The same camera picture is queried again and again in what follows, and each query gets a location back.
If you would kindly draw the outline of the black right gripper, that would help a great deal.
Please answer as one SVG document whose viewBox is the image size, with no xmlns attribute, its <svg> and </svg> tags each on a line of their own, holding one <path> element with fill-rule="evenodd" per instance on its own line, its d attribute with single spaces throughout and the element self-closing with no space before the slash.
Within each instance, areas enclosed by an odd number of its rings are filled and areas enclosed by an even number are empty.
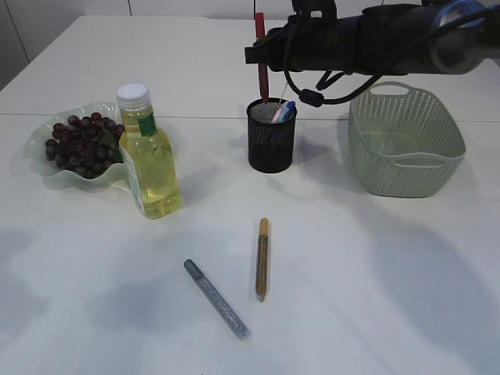
<svg viewBox="0 0 500 375">
<path fill-rule="evenodd" d="M 293 1 L 285 27 L 245 48 L 245 63 L 276 72 L 345 70 L 355 65 L 359 16 L 339 18 L 334 1 Z"/>
</svg>

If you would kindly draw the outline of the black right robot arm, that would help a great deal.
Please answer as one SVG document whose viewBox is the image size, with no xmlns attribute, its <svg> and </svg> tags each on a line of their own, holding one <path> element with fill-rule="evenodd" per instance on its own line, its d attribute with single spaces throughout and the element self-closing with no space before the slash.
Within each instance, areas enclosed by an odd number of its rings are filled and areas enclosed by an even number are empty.
<svg viewBox="0 0 500 375">
<path fill-rule="evenodd" d="M 377 5 L 340 18 L 333 1 L 295 1 L 283 27 L 245 49 L 279 72 L 459 75 L 499 56 L 499 7 L 479 1 Z"/>
</svg>

